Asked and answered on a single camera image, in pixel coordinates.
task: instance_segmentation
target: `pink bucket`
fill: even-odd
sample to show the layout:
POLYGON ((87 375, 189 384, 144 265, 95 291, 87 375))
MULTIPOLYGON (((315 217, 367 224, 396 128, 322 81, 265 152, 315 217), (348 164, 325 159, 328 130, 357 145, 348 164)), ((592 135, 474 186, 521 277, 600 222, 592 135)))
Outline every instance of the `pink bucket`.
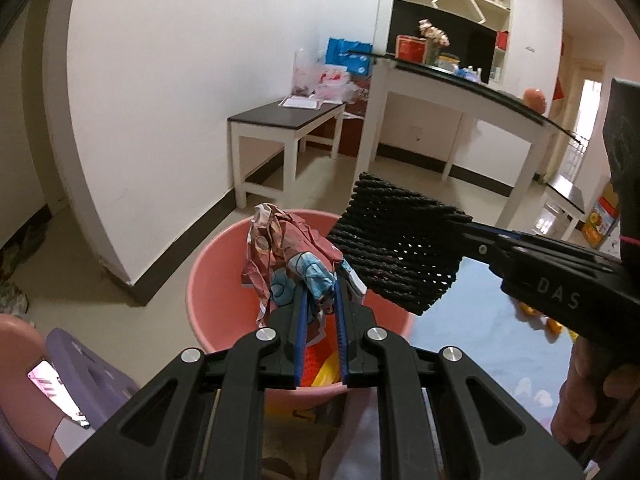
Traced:
MULTIPOLYGON (((321 211, 292 210, 321 235, 331 230, 338 216, 321 211)), ((191 327, 206 352, 231 348, 244 334, 256 330, 258 297, 240 285, 244 267, 249 219, 233 224, 216 236, 199 254, 187 286, 187 312, 191 327)), ((414 316, 369 291, 364 303, 373 309, 378 325, 408 338, 414 316)), ((336 341, 329 342, 335 349, 336 341)), ((341 383, 330 386, 267 390, 270 408, 306 410, 347 391, 341 383)))

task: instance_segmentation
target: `blue plastic bag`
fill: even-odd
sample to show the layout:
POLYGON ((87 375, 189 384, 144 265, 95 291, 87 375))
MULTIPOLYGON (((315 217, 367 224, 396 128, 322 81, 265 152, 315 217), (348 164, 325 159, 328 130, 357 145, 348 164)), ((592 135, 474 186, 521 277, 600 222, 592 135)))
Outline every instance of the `blue plastic bag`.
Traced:
POLYGON ((350 50, 356 50, 363 54, 370 54, 373 49, 370 43, 359 41, 337 40, 329 38, 326 48, 326 60, 329 65, 342 65, 352 74, 369 75, 369 56, 359 56, 358 54, 347 54, 350 50))

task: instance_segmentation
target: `black bench top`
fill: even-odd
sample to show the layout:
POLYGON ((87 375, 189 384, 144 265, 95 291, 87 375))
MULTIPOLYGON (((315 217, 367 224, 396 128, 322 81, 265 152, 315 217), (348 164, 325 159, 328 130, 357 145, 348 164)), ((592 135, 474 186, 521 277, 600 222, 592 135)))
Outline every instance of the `black bench top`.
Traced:
POLYGON ((502 106, 519 113, 520 115, 526 117, 527 119, 530 119, 531 121, 534 121, 537 124, 551 124, 565 135, 571 137, 572 139, 575 139, 574 135, 570 131, 561 128, 559 124, 556 124, 548 117, 545 117, 544 115, 533 111, 531 108, 527 107, 527 105, 525 105, 520 99, 507 94, 506 92, 494 90, 493 88, 489 88, 488 86, 469 81, 462 77, 458 77, 451 72, 447 72, 446 70, 441 70, 433 66, 411 63, 403 59, 398 59, 392 54, 364 54, 364 56, 369 56, 373 59, 382 58, 394 60, 396 62, 397 70, 402 70, 403 72, 411 72, 468 90, 470 92, 473 92, 474 94, 478 94, 486 99, 490 99, 491 101, 501 104, 502 106))
POLYGON ((549 182, 547 187, 558 193, 562 198, 567 200, 578 211, 584 213, 584 201, 582 200, 582 192, 575 187, 574 183, 565 179, 564 176, 556 175, 549 182))
POLYGON ((324 103, 318 110, 307 110, 306 108, 285 108, 278 106, 282 102, 274 101, 268 105, 260 106, 234 115, 228 121, 234 123, 257 124, 258 126, 271 126, 272 128, 284 128, 286 130, 299 130, 307 124, 312 123, 317 118, 342 106, 324 103))

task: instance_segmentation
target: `phone screen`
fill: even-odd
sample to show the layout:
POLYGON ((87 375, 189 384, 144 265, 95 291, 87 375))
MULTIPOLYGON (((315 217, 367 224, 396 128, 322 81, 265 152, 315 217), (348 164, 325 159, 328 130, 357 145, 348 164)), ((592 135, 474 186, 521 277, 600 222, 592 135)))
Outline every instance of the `phone screen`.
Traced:
POLYGON ((65 385, 60 380, 56 369, 47 361, 40 361, 27 373, 27 377, 40 391, 49 397, 49 400, 66 413, 72 421, 83 428, 90 426, 89 421, 78 408, 78 405, 69 395, 65 385))

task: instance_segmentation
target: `black monitor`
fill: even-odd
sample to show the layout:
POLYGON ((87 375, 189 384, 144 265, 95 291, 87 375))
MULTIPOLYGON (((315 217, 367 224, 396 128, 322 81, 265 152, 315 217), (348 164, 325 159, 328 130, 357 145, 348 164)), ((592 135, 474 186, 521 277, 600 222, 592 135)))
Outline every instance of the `black monitor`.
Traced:
POLYGON ((489 82, 494 62, 496 31, 461 16, 433 7, 394 0, 386 51, 396 53, 396 37, 418 36, 418 22, 429 20, 449 37, 450 46, 443 49, 460 58, 460 66, 482 68, 482 81, 489 82))

